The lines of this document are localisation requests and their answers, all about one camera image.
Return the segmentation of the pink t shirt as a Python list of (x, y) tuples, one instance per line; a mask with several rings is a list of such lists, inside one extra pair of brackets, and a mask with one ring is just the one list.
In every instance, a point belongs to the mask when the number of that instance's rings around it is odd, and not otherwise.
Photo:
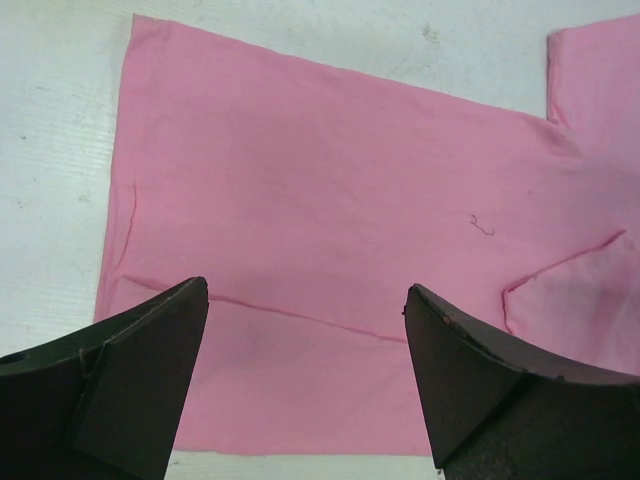
[(134, 17), (95, 315), (207, 280), (176, 449), (428, 454), (417, 283), (638, 372), (639, 19), (548, 58), (538, 118)]

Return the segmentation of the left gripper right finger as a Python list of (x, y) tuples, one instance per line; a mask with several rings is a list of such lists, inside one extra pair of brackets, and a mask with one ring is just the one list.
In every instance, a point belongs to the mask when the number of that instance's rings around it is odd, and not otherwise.
[(448, 479), (635, 479), (639, 380), (486, 324), (421, 285), (404, 307), (434, 464)]

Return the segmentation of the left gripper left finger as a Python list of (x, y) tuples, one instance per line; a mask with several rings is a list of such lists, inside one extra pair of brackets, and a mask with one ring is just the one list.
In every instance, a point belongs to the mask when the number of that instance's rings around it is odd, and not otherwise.
[(192, 277), (2, 357), (2, 478), (164, 478), (208, 307)]

